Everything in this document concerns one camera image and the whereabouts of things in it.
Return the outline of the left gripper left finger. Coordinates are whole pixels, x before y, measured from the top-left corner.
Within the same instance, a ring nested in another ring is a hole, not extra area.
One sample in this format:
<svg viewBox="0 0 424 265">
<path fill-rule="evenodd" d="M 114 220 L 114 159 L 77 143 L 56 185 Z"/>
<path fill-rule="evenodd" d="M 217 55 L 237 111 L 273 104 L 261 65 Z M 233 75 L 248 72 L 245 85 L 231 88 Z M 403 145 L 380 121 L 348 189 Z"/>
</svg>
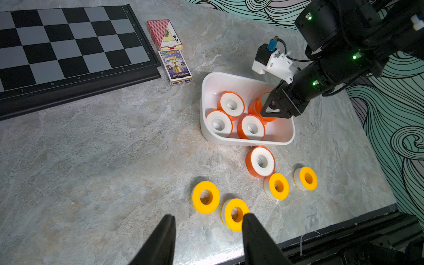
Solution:
<svg viewBox="0 0 424 265">
<path fill-rule="evenodd" d="M 172 265 L 176 243 L 176 220 L 166 214 L 129 265 Z"/>
</svg>

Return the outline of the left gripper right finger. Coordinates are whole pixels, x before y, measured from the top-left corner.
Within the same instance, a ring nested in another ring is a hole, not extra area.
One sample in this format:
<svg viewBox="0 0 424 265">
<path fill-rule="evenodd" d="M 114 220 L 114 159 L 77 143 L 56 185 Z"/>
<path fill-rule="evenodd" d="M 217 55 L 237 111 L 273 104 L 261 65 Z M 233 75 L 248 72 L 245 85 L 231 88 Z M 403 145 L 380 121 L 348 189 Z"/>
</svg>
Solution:
<svg viewBox="0 0 424 265">
<path fill-rule="evenodd" d="M 290 260 L 252 213 L 244 215 L 242 236 L 246 265 L 291 265 Z"/>
</svg>

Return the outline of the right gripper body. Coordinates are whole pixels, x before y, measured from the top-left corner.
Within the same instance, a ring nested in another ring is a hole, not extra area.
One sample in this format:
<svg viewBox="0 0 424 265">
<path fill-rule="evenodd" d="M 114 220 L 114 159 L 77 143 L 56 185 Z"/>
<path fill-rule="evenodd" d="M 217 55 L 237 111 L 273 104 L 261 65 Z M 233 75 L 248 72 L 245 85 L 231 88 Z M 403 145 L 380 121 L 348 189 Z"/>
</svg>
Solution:
<svg viewBox="0 0 424 265">
<path fill-rule="evenodd" d="M 301 99 L 286 81 L 280 81 L 269 93 L 260 115 L 264 118 L 290 119 L 303 114 L 309 102 Z"/>
</svg>

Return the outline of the orange tape roll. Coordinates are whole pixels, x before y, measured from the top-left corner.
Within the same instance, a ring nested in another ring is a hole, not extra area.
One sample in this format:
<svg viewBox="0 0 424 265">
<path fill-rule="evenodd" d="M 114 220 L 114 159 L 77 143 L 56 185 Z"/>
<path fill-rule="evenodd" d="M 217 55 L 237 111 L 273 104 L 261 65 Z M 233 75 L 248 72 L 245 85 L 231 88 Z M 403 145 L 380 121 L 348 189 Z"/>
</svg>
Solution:
<svg viewBox="0 0 424 265">
<path fill-rule="evenodd" d="M 262 140 L 266 129 L 263 123 L 254 115 L 246 115 L 237 125 L 237 134 L 240 139 Z"/>
<path fill-rule="evenodd" d="M 267 98 L 269 96 L 268 93 L 264 93 L 259 98 L 255 99 L 253 103 L 251 103 L 248 107 L 248 114 L 256 116 L 263 124 L 267 124 L 268 122 L 272 122 L 276 120 L 274 117 L 263 117 L 261 116 L 261 110 L 263 105 L 265 104 Z"/>
<path fill-rule="evenodd" d="M 269 149 L 258 146 L 247 154 L 246 167 L 248 172 L 256 178 L 268 177 L 276 170 L 276 160 Z"/>
<path fill-rule="evenodd" d="M 233 131 L 231 119 L 221 110 L 210 112 L 206 117 L 206 123 L 212 132 L 223 138 L 227 138 Z"/>
<path fill-rule="evenodd" d="M 235 121 L 244 113 L 245 103 L 237 93 L 225 92 L 220 97 L 217 108 L 223 111 L 231 121 Z"/>
</svg>

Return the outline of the yellow tape roll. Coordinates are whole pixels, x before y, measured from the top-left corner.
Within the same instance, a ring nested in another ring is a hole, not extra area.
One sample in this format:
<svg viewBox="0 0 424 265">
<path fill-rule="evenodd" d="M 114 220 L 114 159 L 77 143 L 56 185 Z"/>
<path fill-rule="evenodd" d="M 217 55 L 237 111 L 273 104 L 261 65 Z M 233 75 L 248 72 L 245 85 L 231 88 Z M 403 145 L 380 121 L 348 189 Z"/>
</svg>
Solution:
<svg viewBox="0 0 424 265">
<path fill-rule="evenodd" d="M 283 201 L 289 195 L 289 183 L 280 173 L 274 173 L 265 178 L 263 189 L 268 198 L 274 201 Z"/>
<path fill-rule="evenodd" d="M 214 183 L 200 182 L 192 189 L 191 202 L 197 212 L 211 214 L 219 206 L 220 192 Z"/>
<path fill-rule="evenodd" d="M 314 191 L 318 187 L 318 178 L 310 167 L 301 167 L 294 171 L 293 180 L 301 191 Z"/>
<path fill-rule="evenodd" d="M 233 232 L 242 232 L 244 216 L 250 212 L 247 204 L 238 198 L 225 201 L 220 216 L 224 226 Z"/>
</svg>

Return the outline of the white storage box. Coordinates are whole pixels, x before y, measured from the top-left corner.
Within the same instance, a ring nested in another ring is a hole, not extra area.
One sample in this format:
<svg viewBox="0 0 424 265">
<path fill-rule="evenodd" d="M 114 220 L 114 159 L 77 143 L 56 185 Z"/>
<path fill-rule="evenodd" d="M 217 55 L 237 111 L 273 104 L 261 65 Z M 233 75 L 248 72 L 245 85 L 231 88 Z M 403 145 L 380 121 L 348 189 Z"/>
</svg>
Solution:
<svg viewBox="0 0 424 265">
<path fill-rule="evenodd" d="M 205 76 L 202 82 L 202 96 L 200 104 L 201 132 L 203 136 L 214 144 L 236 146 L 285 146 L 295 138 L 294 119 L 277 118 L 265 125 L 263 140 L 241 139 L 237 133 L 237 125 L 242 120 L 233 121 L 233 131 L 227 137 L 221 137 L 212 131 L 212 126 L 207 124 L 207 115 L 218 109 L 218 102 L 225 92 L 239 95 L 245 104 L 243 117 L 248 115 L 248 107 L 264 93 L 271 92 L 274 85 L 247 77 L 236 76 L 224 72 L 212 72 Z"/>
</svg>

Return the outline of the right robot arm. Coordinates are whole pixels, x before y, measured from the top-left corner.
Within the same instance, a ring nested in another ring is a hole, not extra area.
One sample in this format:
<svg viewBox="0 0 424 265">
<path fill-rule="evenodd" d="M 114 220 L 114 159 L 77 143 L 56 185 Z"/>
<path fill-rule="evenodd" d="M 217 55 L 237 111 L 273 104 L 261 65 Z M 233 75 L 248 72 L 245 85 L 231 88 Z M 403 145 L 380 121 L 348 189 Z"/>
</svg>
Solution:
<svg viewBox="0 0 424 265">
<path fill-rule="evenodd" d="M 253 70 L 280 83 L 260 109 L 265 118 L 291 118 L 319 96 L 334 96 L 361 76 L 381 77 L 389 57 L 399 51 L 424 57 L 423 1 L 312 1 L 295 25 L 307 42 L 307 66 L 296 68 L 277 36 L 258 48 Z"/>
</svg>

